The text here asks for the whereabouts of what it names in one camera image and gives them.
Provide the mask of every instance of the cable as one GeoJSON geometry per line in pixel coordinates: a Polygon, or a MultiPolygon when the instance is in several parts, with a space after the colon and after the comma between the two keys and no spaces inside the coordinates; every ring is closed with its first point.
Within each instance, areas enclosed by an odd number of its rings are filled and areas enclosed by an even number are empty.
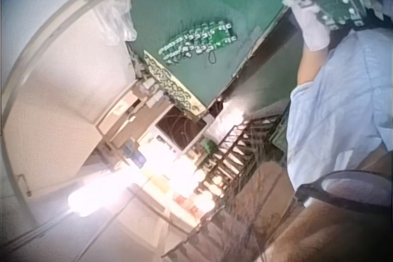
{"type": "Polygon", "coordinates": [[[217,58],[216,58],[216,53],[214,52],[214,50],[212,50],[211,52],[209,52],[208,55],[208,60],[211,64],[215,64],[217,62],[217,58]]]}

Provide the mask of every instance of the gloved hand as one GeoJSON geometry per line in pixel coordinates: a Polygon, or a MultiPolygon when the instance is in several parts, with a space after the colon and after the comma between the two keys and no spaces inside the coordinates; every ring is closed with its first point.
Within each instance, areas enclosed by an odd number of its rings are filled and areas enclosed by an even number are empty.
{"type": "Polygon", "coordinates": [[[318,5],[301,8],[297,0],[283,0],[282,3],[292,9],[310,51],[315,52],[329,46],[330,30],[317,19],[316,14],[320,11],[318,5]]]}

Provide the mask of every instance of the white wall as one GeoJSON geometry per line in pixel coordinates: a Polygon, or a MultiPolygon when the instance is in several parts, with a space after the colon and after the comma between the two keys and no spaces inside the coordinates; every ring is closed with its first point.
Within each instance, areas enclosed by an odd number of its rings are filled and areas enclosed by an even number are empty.
{"type": "Polygon", "coordinates": [[[72,178],[101,140],[92,122],[134,80],[124,48],[101,38],[92,11],[41,56],[4,128],[15,174],[32,190],[72,178]]]}
{"type": "Polygon", "coordinates": [[[69,0],[1,0],[1,81],[29,40],[69,0]]]}

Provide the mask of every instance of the metal rod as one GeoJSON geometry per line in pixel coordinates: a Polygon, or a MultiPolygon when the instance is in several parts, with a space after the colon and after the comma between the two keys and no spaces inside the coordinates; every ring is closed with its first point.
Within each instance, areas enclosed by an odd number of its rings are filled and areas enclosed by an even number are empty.
{"type": "Polygon", "coordinates": [[[37,228],[27,231],[26,233],[23,233],[20,236],[16,237],[15,239],[12,239],[11,241],[5,243],[4,245],[2,245],[2,251],[1,251],[2,256],[5,254],[10,254],[20,249],[21,247],[24,247],[25,245],[29,244],[34,239],[45,234],[47,231],[51,230],[57,224],[59,224],[60,222],[71,216],[72,213],[73,211],[67,210],[63,212],[61,215],[58,215],[48,220],[47,222],[39,225],[37,228]]]}
{"type": "Polygon", "coordinates": [[[110,219],[108,219],[107,222],[104,223],[104,225],[102,227],[100,227],[96,234],[89,240],[89,242],[87,243],[87,245],[82,249],[82,251],[76,256],[76,258],[74,259],[74,262],[78,262],[88,251],[88,249],[90,249],[90,247],[95,243],[95,241],[97,241],[97,239],[105,232],[105,230],[109,227],[109,225],[112,224],[113,221],[115,221],[115,219],[125,210],[125,208],[127,208],[127,206],[130,204],[130,202],[134,199],[134,196],[132,196],[127,202],[126,204],[115,214],[113,215],[110,219]]]}
{"type": "Polygon", "coordinates": [[[17,95],[21,88],[28,80],[30,74],[37,66],[36,61],[49,48],[49,46],[69,28],[76,20],[83,14],[92,9],[103,0],[70,0],[61,9],[55,12],[45,24],[37,31],[37,33],[30,39],[26,47],[21,52],[16,60],[10,74],[8,75],[4,88],[2,89],[2,120],[1,128],[3,137],[1,139],[1,151],[4,160],[4,167],[11,187],[15,193],[18,203],[21,207],[22,214],[25,219],[29,221],[32,228],[38,225],[33,213],[31,212],[26,199],[24,198],[20,187],[15,180],[14,171],[8,156],[8,149],[6,145],[5,126],[12,106],[15,103],[17,95]]]}

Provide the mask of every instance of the green workbench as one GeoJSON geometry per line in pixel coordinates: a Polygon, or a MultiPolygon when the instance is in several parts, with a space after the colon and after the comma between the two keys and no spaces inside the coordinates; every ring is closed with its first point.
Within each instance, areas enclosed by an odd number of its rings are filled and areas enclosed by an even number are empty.
{"type": "Polygon", "coordinates": [[[281,0],[132,0],[131,18],[138,38],[131,43],[143,58],[146,50],[163,65],[158,49],[189,27],[212,20],[233,23],[238,41],[216,51],[217,63],[208,54],[168,69],[205,106],[210,105],[231,82],[255,43],[281,15],[281,0]]]}

